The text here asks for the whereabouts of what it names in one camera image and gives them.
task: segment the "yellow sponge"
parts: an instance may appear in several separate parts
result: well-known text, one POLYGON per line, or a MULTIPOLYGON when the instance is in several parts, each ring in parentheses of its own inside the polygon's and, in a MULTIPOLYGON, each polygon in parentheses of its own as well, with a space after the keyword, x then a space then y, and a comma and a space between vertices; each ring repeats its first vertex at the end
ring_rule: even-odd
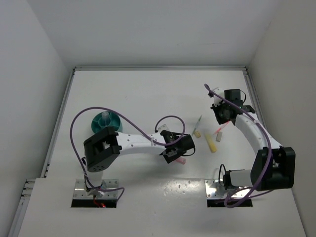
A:
POLYGON ((208 143, 208 146, 209 146, 211 152, 212 153, 217 152, 217 148, 216 148, 215 143, 213 142, 212 136, 210 134, 205 134, 205 139, 208 143))

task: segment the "red wire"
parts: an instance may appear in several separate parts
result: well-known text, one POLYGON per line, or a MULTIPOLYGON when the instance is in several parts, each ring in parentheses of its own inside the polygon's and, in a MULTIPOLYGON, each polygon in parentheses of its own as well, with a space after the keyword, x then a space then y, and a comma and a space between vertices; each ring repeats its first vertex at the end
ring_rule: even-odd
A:
POLYGON ((95 205, 97 205, 98 207, 101 207, 101 208, 104 208, 104 207, 105 207, 105 205, 104 205, 103 203, 99 204, 99 203, 96 202, 95 196, 93 196, 93 203, 94 203, 95 205))
POLYGON ((95 201, 95 196, 93 196, 93 203, 97 205, 98 207, 100 207, 100 205, 95 201))

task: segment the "pink object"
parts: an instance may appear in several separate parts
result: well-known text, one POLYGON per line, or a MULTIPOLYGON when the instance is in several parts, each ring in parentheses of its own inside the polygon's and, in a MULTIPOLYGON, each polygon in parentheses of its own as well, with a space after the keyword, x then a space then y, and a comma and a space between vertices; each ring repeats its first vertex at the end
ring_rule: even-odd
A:
POLYGON ((217 134, 220 130, 222 130, 230 121, 224 123, 216 132, 214 132, 214 135, 217 134))
POLYGON ((176 162, 179 162, 181 164, 185 164, 187 162, 187 159, 183 158, 183 157, 180 157, 180 158, 177 158, 176 159, 176 162))

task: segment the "rectangular hole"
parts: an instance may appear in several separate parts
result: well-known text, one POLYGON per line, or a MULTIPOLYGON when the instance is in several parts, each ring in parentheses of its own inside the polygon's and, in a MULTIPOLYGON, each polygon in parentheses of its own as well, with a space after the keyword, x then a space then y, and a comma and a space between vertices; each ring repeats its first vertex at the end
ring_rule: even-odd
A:
MULTIPOLYGON (((107 200, 100 200, 97 199, 96 203, 104 204, 105 208, 116 208, 117 207, 117 200, 107 199, 107 200)), ((96 204, 93 203, 91 199, 73 199, 71 203, 71 207, 89 207, 89 208, 99 208, 96 204)))
MULTIPOLYGON (((235 204, 238 201, 231 201, 229 202, 230 205, 235 204)), ((224 201, 219 200, 207 200, 207 207, 225 207, 224 201)), ((253 207, 251 199, 244 201, 238 207, 253 207)))

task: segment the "teal bowl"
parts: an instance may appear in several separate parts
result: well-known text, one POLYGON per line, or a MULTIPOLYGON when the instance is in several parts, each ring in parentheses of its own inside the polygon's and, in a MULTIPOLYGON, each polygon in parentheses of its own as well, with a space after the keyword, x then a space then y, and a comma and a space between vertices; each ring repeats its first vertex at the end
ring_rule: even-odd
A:
POLYGON ((119 116, 113 112, 109 112, 109 117, 106 120, 102 118, 101 112, 93 118, 91 123, 91 129, 94 132, 94 134, 108 126, 114 127, 114 130, 116 132, 123 131, 122 123, 119 119, 119 116))

